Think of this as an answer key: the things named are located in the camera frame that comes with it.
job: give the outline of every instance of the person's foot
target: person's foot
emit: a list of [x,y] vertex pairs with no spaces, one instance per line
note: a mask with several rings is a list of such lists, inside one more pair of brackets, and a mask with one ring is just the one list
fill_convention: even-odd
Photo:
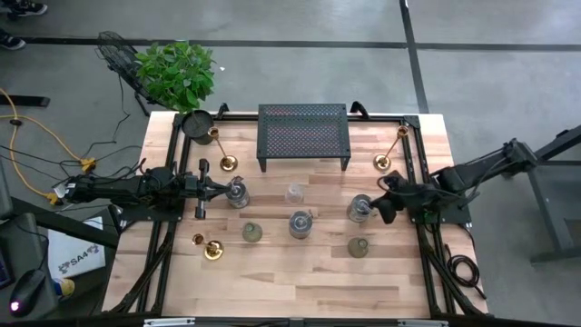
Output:
[[24,17],[28,15],[42,15],[46,13],[48,5],[37,4],[28,0],[20,0],[13,5],[9,5],[13,15]]
[[12,37],[10,34],[0,29],[0,47],[8,50],[18,50],[24,48],[25,45],[25,40]]

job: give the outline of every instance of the yellow cable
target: yellow cable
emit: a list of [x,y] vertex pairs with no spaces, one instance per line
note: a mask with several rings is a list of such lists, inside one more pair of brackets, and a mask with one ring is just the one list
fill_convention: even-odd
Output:
[[56,134],[54,134],[51,130],[49,130],[46,126],[44,126],[43,124],[41,124],[39,121],[35,120],[34,118],[31,117],[27,117],[27,116],[11,116],[11,115],[0,115],[0,118],[24,118],[27,119],[37,125],[39,125],[42,129],[44,129],[47,133],[49,133],[50,135],[52,135],[54,137],[54,139],[63,146],[63,148],[66,150],[66,152],[68,152],[75,160],[77,161],[81,161],[81,158],[79,158],[78,156],[74,155],[71,150],[69,150],[69,148],[64,145],[63,141],[61,141],[61,139],[56,136]]
[[[18,127],[17,127],[17,126],[15,126],[15,129],[14,129],[14,131],[12,132],[12,139],[10,139],[10,149],[11,149],[11,150],[12,150],[12,148],[14,147],[15,138],[16,138],[16,131],[17,131],[17,130],[18,130]],[[49,195],[48,195],[48,193],[43,193],[43,192],[40,192],[40,191],[36,190],[36,189],[35,189],[33,186],[31,186],[31,185],[30,185],[30,184],[29,184],[29,183],[26,181],[25,177],[24,177],[24,176],[22,176],[22,173],[20,173],[20,169],[18,169],[18,165],[16,164],[16,161],[15,161],[15,153],[14,153],[14,151],[11,151],[11,152],[10,152],[10,158],[12,159],[12,164],[13,164],[13,165],[14,165],[14,167],[15,167],[16,173],[18,174],[18,176],[20,176],[20,179],[21,179],[21,180],[22,180],[22,182],[23,182],[23,183],[26,185],[26,187],[28,187],[28,189],[30,189],[30,191],[32,191],[32,192],[34,192],[34,193],[36,193],[36,194],[38,194],[38,195],[41,195],[41,196],[43,196],[43,197],[45,197],[45,198],[48,198],[48,196],[49,196]]]
[[[54,139],[66,150],[66,152],[68,152],[75,160],[78,160],[84,166],[84,170],[85,170],[85,166],[88,166],[88,167],[90,166],[91,168],[94,168],[94,159],[81,159],[81,158],[79,158],[78,156],[74,155],[73,152],[71,152],[71,150],[69,150],[69,148],[63,143],[63,141],[61,141],[61,139],[58,136],[56,136],[55,133],[53,133],[51,130],[49,130],[46,126],[44,126],[43,124],[41,124],[40,122],[36,121],[35,119],[33,119],[31,117],[18,116],[18,112],[16,111],[16,106],[15,106],[14,102],[12,102],[10,95],[8,95],[6,93],[6,91],[4,89],[2,89],[1,87],[0,87],[0,93],[2,93],[5,96],[5,98],[8,100],[8,103],[10,104],[10,106],[12,107],[12,110],[14,112],[13,116],[2,115],[2,116],[0,116],[0,118],[3,118],[3,119],[4,118],[13,118],[13,119],[24,118],[24,119],[27,119],[27,120],[39,125],[47,133],[52,135],[54,137]],[[10,150],[13,150],[13,148],[14,148],[17,131],[18,131],[18,126],[15,125],[15,129],[12,132],[12,138],[10,139],[10,146],[9,146]],[[31,190],[34,193],[37,193],[38,195],[41,195],[41,196],[47,198],[48,200],[50,200],[51,204],[56,204],[59,202],[59,199],[55,193],[40,192],[26,181],[25,177],[22,175],[22,173],[20,173],[20,169],[18,169],[18,165],[16,164],[16,161],[15,161],[15,153],[13,151],[10,151],[10,158],[12,159],[12,164],[16,170],[16,173],[18,174],[18,176],[20,177],[22,182],[26,185],[26,187],[29,190]]]

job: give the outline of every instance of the butcher block tabletop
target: butcher block tabletop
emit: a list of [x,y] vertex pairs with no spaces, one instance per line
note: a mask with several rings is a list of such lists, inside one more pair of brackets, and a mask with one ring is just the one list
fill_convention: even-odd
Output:
[[[143,141],[143,168],[164,166],[173,112],[153,112]],[[453,165],[452,154],[440,114],[420,114],[421,132],[434,172]],[[198,174],[200,158],[210,162],[210,177],[226,184],[241,176],[251,196],[250,204],[233,209],[225,196],[207,205],[206,220],[194,218],[196,199],[186,202],[177,226],[172,263],[165,292],[164,316],[212,317],[316,317],[316,318],[427,318],[428,301],[419,259],[416,229],[406,213],[398,213],[393,224],[380,216],[354,223],[346,214],[357,194],[371,198],[383,192],[376,185],[380,177],[372,165],[376,154],[385,153],[398,129],[395,123],[351,122],[351,159],[346,172],[339,159],[269,160],[262,173],[256,159],[257,122],[216,122],[226,154],[239,159],[238,169],[220,169],[222,153],[216,142],[190,147],[188,171]],[[410,130],[415,167],[417,147]],[[182,150],[183,133],[176,147]],[[402,145],[392,151],[391,170],[407,175]],[[302,185],[303,202],[285,202],[290,183]],[[303,240],[289,234],[289,218],[295,211],[311,210],[313,225]],[[258,243],[242,239],[247,222],[262,227]],[[152,223],[138,222],[121,235],[114,259],[103,310],[111,309],[131,289],[143,271]],[[453,254],[476,260],[467,233],[454,225],[443,225],[442,236]],[[224,254],[217,261],[203,255],[203,247],[192,244],[201,233],[206,240],[220,241]],[[353,237],[369,240],[366,257],[350,257],[347,243]],[[440,308],[444,309],[441,281],[434,273]],[[153,276],[149,305],[153,302],[158,275]],[[462,288],[482,311],[486,302],[474,289]]]

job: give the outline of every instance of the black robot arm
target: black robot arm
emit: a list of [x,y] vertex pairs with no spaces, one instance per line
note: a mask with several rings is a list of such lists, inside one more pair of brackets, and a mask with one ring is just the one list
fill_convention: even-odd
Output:
[[195,216],[205,218],[205,203],[230,191],[229,186],[215,183],[208,172],[206,159],[200,160],[200,177],[192,173],[174,174],[169,167],[147,169],[131,178],[101,178],[79,175],[69,178],[57,194],[70,203],[88,203],[109,199],[122,208],[144,206],[150,210],[167,210],[182,199],[197,198]]
[[[430,183],[410,184],[397,171],[391,172],[378,179],[379,187],[386,193],[370,206],[378,208],[384,223],[393,223],[396,212],[404,208],[416,217],[440,214],[449,207],[462,210],[478,196],[481,183],[500,174],[526,172],[536,165],[537,159],[530,148],[512,139],[490,154],[432,173]],[[474,190],[464,195],[471,188]]]

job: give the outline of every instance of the brass candlestick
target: brass candlestick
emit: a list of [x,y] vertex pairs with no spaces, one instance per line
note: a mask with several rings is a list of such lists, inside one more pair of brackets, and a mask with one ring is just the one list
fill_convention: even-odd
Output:
[[224,152],[224,148],[222,148],[222,145],[220,144],[220,131],[218,130],[218,127],[210,127],[208,130],[208,135],[216,140],[220,146],[220,150],[222,150],[222,154],[224,155],[220,160],[220,168],[225,172],[233,172],[236,167],[238,167],[238,159],[236,159],[236,157],[233,155],[226,155]]
[[385,171],[387,171],[391,167],[391,159],[389,159],[389,153],[391,152],[391,150],[393,149],[393,147],[396,146],[396,144],[398,143],[399,139],[401,139],[404,136],[408,136],[408,127],[406,127],[406,126],[400,126],[398,128],[398,137],[393,142],[393,144],[389,148],[388,152],[386,154],[378,154],[373,159],[373,165],[375,166],[375,168],[377,170],[382,171],[382,172],[385,172]]
[[222,245],[221,242],[209,241],[209,242],[205,243],[203,241],[203,236],[199,233],[195,234],[192,237],[192,243],[194,243],[194,245],[200,245],[200,244],[204,245],[203,255],[208,260],[212,260],[212,261],[218,260],[224,254],[224,245]]

